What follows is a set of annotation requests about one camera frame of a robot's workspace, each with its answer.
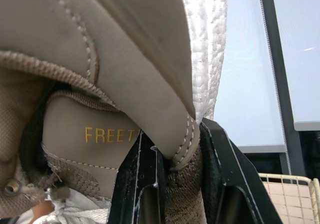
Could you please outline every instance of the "white shoelace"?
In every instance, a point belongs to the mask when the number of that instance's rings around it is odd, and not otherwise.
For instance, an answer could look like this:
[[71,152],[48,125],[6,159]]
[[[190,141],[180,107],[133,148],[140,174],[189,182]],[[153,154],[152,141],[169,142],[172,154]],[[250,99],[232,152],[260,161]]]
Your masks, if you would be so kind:
[[105,224],[110,202],[93,201],[70,189],[66,202],[51,200],[54,211],[38,218],[34,224]]

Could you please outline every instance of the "metal eyelet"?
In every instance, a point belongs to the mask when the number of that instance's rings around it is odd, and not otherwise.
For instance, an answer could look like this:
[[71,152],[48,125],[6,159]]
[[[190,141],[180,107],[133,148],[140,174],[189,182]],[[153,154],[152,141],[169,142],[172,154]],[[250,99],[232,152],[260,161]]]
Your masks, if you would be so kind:
[[8,196],[15,196],[21,189],[21,183],[16,179],[9,179],[4,188],[4,193]]

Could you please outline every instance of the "shoe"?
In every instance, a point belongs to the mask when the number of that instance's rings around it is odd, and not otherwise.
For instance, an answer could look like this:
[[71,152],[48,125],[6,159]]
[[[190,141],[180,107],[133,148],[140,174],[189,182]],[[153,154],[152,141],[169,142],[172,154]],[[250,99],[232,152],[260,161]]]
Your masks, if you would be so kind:
[[[225,0],[206,1],[0,0],[0,218],[49,198],[106,223],[143,130],[168,164],[166,223],[206,223],[199,124],[213,113],[226,29]],[[46,221],[72,223],[56,214]]]

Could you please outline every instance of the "shoe tongue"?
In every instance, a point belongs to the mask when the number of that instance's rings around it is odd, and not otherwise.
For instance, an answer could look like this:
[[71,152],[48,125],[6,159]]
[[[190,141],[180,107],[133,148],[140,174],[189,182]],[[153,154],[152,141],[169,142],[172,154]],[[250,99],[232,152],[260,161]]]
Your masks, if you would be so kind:
[[48,102],[42,147],[49,166],[70,188],[111,198],[118,168],[139,131],[125,113],[79,94],[59,92]]

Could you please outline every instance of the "wire basket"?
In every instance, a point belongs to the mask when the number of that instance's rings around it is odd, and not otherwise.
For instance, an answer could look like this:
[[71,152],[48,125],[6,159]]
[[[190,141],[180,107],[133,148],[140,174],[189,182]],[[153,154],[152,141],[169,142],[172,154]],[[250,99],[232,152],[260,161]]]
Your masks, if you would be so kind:
[[320,224],[320,185],[318,179],[259,174],[284,224]]

